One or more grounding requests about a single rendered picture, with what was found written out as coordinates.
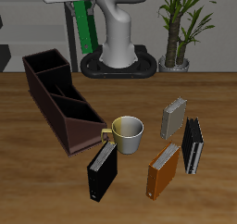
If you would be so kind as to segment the grey book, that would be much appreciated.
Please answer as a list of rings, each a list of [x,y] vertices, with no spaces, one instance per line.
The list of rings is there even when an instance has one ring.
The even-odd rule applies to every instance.
[[[163,110],[160,136],[167,140],[181,126],[187,101],[179,97]]]

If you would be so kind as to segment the flat black base plate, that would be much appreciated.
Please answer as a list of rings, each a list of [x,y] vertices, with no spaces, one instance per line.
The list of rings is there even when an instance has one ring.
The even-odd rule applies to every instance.
[[[156,60],[147,53],[142,44],[134,46],[138,60],[127,68],[111,68],[99,60],[102,46],[81,60],[81,72],[92,79],[145,79],[153,76],[157,70]]]

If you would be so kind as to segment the dark brown desk caddy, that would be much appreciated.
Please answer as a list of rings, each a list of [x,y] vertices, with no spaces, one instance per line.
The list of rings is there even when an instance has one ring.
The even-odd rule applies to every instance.
[[[57,49],[22,61],[31,97],[67,155],[98,145],[106,123],[72,84],[69,62]]]

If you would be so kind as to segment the orange book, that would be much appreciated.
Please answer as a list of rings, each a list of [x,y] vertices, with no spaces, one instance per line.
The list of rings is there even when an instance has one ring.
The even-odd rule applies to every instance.
[[[152,160],[148,167],[146,195],[156,200],[173,180],[181,148],[170,142]]]

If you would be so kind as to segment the dark grey upright post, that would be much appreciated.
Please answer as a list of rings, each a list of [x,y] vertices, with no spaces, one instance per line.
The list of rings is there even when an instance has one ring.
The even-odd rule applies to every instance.
[[[72,10],[71,2],[66,2],[64,4],[64,9],[65,9],[68,41],[69,41],[69,55],[70,55],[70,62],[71,62],[71,70],[73,72],[77,72],[78,59],[77,59],[77,49],[76,49],[75,32],[74,32],[73,10]]]

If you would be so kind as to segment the pot plant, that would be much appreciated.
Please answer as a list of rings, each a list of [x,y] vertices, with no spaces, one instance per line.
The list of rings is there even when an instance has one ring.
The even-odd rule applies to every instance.
[[[203,7],[195,10],[190,9],[200,0],[164,0],[165,4],[159,8],[164,9],[168,14],[162,16],[168,31],[168,45],[166,54],[158,60],[160,72],[187,72],[190,62],[185,58],[186,47],[190,43],[198,43],[195,37],[202,31],[213,29],[214,25],[208,25],[212,13],[206,15],[200,22],[197,22]]]

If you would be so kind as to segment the white and yellow mug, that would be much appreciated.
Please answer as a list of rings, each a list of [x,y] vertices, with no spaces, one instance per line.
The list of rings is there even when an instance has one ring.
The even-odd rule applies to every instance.
[[[131,155],[138,150],[143,135],[143,123],[132,116],[119,117],[112,122],[110,129],[101,130],[102,143],[106,143],[105,133],[113,134],[114,143],[120,153]]]

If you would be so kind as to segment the dark grey background block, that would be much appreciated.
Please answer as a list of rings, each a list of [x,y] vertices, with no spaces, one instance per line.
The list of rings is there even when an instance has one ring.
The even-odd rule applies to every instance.
[[[0,44],[0,72],[3,72],[11,59],[11,53],[8,44]]]

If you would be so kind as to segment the green book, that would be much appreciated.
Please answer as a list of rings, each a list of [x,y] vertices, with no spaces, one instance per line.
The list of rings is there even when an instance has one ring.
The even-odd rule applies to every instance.
[[[87,9],[91,6],[91,1],[81,0],[74,2],[73,5],[81,42],[81,51],[84,54],[92,53],[98,47],[98,40],[94,15],[88,15],[87,13]]]

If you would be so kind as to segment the black and white book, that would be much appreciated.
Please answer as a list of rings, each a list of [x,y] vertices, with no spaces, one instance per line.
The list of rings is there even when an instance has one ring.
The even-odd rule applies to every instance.
[[[182,155],[187,174],[195,174],[204,146],[198,118],[187,118],[185,131],[182,139]]]

